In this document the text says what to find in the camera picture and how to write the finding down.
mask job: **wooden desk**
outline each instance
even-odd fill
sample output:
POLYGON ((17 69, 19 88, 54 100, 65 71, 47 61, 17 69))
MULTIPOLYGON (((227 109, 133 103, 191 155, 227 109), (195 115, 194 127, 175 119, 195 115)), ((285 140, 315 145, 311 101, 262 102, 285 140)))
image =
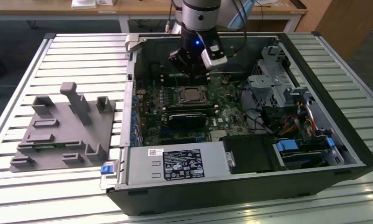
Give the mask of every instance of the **wooden desk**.
MULTIPOLYGON (((167 19, 169 0, 117 0, 114 6, 83 10, 71 10, 70 4, 71 0, 0 0, 0 20, 117 20, 121 32, 129 33, 127 20, 167 19)), ((267 6, 262 12, 254 7, 249 20, 287 20, 283 31, 294 31, 306 10, 297 9, 290 0, 267 6)))
MULTIPOLYGON (((166 20, 169 10, 169 0, 122 0, 118 14, 123 21, 127 20, 166 20)), ((253 7, 249 20, 287 20, 283 31, 294 31, 301 16, 306 14, 306 9, 298 9, 290 0, 281 0, 275 4, 267 4, 270 7, 253 7)), ((121 30, 125 30, 126 24, 121 24, 121 30)))
POLYGON ((347 60, 373 29, 373 0, 301 0, 309 9, 298 32, 318 31, 347 60))
POLYGON ((113 6, 71 10, 71 0, 0 0, 0 15, 97 15, 101 11, 117 14, 121 1, 113 6))

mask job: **gray plastic part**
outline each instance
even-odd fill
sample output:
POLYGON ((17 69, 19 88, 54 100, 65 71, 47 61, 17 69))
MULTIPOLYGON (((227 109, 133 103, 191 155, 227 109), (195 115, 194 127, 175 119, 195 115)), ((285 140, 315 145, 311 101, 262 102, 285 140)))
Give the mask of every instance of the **gray plastic part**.
POLYGON ((47 109, 49 106, 54 106, 54 103, 51 102, 51 100, 47 96, 38 96, 34 98, 34 101, 31 103, 31 108, 39 116, 50 115, 50 112, 47 109))
POLYGON ((51 134, 30 134, 25 139, 26 142, 51 142, 53 140, 51 134))
POLYGON ((90 161, 101 161, 106 157, 106 152, 102 150, 102 146, 99 143, 98 143, 95 149, 93 149, 90 147, 90 145, 86 144, 83 154, 86 155, 86 157, 90 161))
POLYGON ((91 119, 87 116, 87 111, 90 110, 89 105, 85 101, 83 96, 78 96, 75 92, 75 83, 62 83, 59 92, 65 95, 70 102, 70 107, 77 117, 83 125, 89 125, 91 123, 91 119))
POLYGON ((110 113, 113 111, 107 97, 97 97, 95 106, 99 113, 110 113))
POLYGON ((106 162, 114 101, 106 97, 85 101, 83 96, 74 91, 75 85, 67 86, 70 91, 65 93, 69 93, 67 98, 71 100, 78 99, 77 106, 51 103, 47 96, 35 97, 33 104, 42 105, 45 109, 41 110, 38 106, 34 110, 18 151, 10 161, 10 172, 91 167, 106 162), (90 119, 89 125, 82 123, 75 108, 90 119))
POLYGON ((57 119, 42 119, 42 120, 34 120, 34 123, 31 124, 33 127, 54 127, 58 126, 59 122, 57 119))
POLYGON ((29 156, 19 156, 17 158, 11 158, 10 164, 15 168, 29 168, 33 166, 34 160, 29 156))
POLYGON ((71 165, 71 164, 82 163, 83 158, 81 157, 79 153, 63 153, 62 161, 65 164, 71 165))

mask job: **blue clip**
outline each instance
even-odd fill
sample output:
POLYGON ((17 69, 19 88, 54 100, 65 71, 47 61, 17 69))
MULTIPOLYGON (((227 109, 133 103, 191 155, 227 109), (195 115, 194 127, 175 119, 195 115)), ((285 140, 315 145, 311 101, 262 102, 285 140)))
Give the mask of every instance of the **blue clip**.
POLYGON ((113 174, 113 165, 101 166, 101 175, 113 174))
POLYGON ((278 149, 278 151, 283 151, 283 150, 297 150, 298 146, 294 140, 281 140, 277 144, 275 147, 278 149))
POLYGON ((326 142, 327 142, 330 148, 333 148, 335 146, 331 138, 326 138, 326 142))

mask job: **metal bracket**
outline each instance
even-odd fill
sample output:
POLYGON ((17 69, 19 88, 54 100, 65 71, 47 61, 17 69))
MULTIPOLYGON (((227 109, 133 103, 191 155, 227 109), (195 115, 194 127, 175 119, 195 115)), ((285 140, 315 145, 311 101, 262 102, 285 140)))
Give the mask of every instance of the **metal bracket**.
POLYGON ((125 51, 130 53, 135 49, 138 49, 139 46, 139 35, 138 34, 127 34, 125 36, 125 51))

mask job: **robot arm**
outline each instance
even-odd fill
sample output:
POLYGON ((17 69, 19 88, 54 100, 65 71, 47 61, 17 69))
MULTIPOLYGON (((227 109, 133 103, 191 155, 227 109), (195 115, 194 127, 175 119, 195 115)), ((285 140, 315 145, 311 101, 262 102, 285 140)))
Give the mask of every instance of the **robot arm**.
MULTIPOLYGON (((182 21, 177 21, 181 24, 181 46, 170 53, 169 60, 190 79, 203 75, 227 61, 215 25, 238 28, 243 24, 237 7, 229 8, 235 6, 235 3, 239 5, 241 1, 182 0, 182 14, 178 16, 182 21)), ((246 0, 243 5, 246 7, 239 5, 239 9, 250 11, 253 1, 246 0)))

